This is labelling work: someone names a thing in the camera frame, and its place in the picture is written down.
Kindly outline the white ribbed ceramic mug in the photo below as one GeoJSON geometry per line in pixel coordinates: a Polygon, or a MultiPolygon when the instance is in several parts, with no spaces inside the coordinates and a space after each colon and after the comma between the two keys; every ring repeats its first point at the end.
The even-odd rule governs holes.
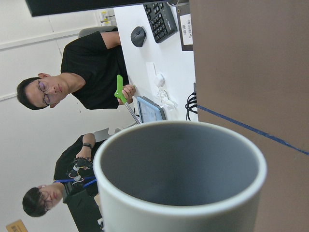
{"type": "Polygon", "coordinates": [[[94,172],[107,232],[252,232],[267,163],[227,128],[159,121],[104,142],[94,172]]]}

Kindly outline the teach pendant with red button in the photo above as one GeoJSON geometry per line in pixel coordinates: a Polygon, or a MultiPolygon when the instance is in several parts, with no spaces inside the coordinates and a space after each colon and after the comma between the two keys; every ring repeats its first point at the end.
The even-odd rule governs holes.
{"type": "Polygon", "coordinates": [[[164,110],[147,97],[138,96],[137,105],[142,123],[166,120],[164,110]]]}

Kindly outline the crumpled white tissue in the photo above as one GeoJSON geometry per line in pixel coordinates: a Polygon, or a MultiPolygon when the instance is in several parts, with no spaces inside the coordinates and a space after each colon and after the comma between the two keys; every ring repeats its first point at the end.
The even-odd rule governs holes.
{"type": "Polygon", "coordinates": [[[155,98],[159,106],[164,109],[173,110],[177,107],[177,103],[169,98],[168,93],[165,90],[160,89],[155,94],[155,98]]]}

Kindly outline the metal reacher grabber tool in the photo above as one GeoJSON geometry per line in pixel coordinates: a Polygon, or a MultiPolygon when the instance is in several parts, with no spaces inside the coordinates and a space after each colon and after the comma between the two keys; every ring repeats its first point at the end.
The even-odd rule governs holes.
{"type": "Polygon", "coordinates": [[[137,124],[141,124],[141,121],[139,118],[135,115],[134,111],[132,108],[129,106],[129,103],[127,102],[127,99],[125,98],[124,94],[122,93],[123,91],[123,78],[121,75],[117,75],[116,77],[116,82],[117,82],[117,89],[114,93],[114,96],[122,101],[122,103],[126,106],[134,120],[136,121],[137,124]]]}

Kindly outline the person in black shirt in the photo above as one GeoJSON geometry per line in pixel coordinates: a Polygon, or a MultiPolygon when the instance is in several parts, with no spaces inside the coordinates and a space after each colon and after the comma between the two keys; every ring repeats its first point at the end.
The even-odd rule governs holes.
{"type": "Polygon", "coordinates": [[[65,46],[59,75],[40,73],[23,80],[17,99],[28,109],[41,110],[72,94],[86,109],[116,109],[123,103],[114,96],[118,75],[122,93],[132,103],[136,87],[128,79],[119,32],[96,30],[65,46]]]}

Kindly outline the black computer mouse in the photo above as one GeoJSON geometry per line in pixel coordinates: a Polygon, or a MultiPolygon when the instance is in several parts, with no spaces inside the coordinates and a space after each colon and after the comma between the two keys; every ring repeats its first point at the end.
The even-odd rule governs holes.
{"type": "Polygon", "coordinates": [[[131,42],[135,47],[143,47],[144,42],[146,40],[146,31],[143,27],[137,26],[131,32],[130,38],[131,42]]]}

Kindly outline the black computer keyboard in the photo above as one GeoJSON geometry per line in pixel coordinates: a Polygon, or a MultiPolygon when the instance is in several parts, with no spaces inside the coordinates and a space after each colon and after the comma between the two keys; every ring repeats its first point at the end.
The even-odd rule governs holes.
{"type": "Polygon", "coordinates": [[[175,34],[178,29],[170,6],[164,1],[143,4],[152,35],[157,44],[175,34]]]}

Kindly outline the black monitor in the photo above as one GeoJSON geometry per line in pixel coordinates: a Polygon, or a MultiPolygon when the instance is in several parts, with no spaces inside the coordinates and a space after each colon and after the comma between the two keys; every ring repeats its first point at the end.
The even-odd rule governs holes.
{"type": "Polygon", "coordinates": [[[32,17],[153,3],[155,0],[25,0],[32,17]]]}

